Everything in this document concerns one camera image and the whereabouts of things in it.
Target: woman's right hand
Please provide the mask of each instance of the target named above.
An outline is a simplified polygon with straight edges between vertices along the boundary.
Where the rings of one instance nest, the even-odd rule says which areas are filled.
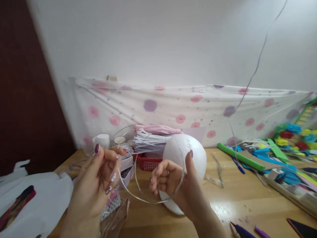
[[[221,222],[205,198],[201,182],[193,163],[193,151],[188,152],[186,171],[179,190],[175,193],[183,173],[183,168],[170,160],[164,160],[153,170],[150,190],[157,195],[160,191],[173,195],[174,202],[193,222],[198,236],[225,237]]]

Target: woman's left hand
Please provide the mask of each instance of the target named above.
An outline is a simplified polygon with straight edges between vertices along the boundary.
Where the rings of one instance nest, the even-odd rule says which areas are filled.
[[[120,179],[122,147],[99,145],[78,174],[61,237],[99,237],[101,211]]]

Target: wooden desk surface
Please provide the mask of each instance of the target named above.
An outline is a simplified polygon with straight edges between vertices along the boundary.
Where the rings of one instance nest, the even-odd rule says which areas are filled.
[[[290,227],[286,218],[294,219],[317,229],[316,219],[306,214],[271,186],[264,186],[250,171],[245,170],[246,174],[242,174],[231,157],[217,148],[206,149],[206,175],[214,178],[218,177],[217,164],[211,156],[211,152],[216,155],[223,167],[222,176],[225,188],[218,188],[206,180],[203,182],[203,188],[208,196],[211,207],[218,215],[226,230],[227,237],[234,237],[230,229],[230,221],[241,225],[256,237],[259,236],[253,232],[255,225],[264,230],[272,238],[298,238],[298,235]],[[84,158],[84,152],[78,150],[55,171],[57,172],[61,168]],[[139,167],[137,167],[136,172],[142,191],[147,196],[153,196],[148,191],[151,172],[142,171]],[[135,178],[129,183],[128,189],[133,194],[141,196],[136,186]],[[197,237],[195,228],[188,218],[174,215],[163,204],[147,204],[133,198],[127,191],[123,191],[123,193],[130,198],[131,203],[127,221],[119,235],[120,238]],[[50,238],[59,237],[64,217],[65,214],[49,236]]]

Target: patterned fabric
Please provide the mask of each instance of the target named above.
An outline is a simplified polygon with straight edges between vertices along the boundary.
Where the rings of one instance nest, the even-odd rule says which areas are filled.
[[[75,95],[86,128],[76,135],[82,146],[107,133],[110,138],[122,128],[137,123],[167,125],[177,129],[203,128],[202,145],[222,142],[233,145],[249,138],[274,135],[277,125],[294,121],[303,103],[316,93],[289,90],[205,85],[195,87],[144,87],[96,79],[74,80]]]

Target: pen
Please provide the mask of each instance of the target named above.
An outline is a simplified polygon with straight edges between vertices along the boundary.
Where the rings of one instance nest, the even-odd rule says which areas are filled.
[[[237,165],[238,169],[240,170],[241,173],[245,174],[245,171],[243,170],[243,168],[239,165],[237,159],[233,156],[231,156],[232,160],[235,162],[235,164]]]
[[[254,226],[254,231],[260,235],[262,238],[271,238],[268,234],[266,234],[264,231],[259,229],[257,226]]]
[[[250,232],[248,232],[243,227],[236,225],[232,222],[230,222],[230,223],[231,223],[231,225],[234,226],[235,230],[237,231],[237,233],[240,235],[241,238],[256,238],[254,235],[252,235]]]

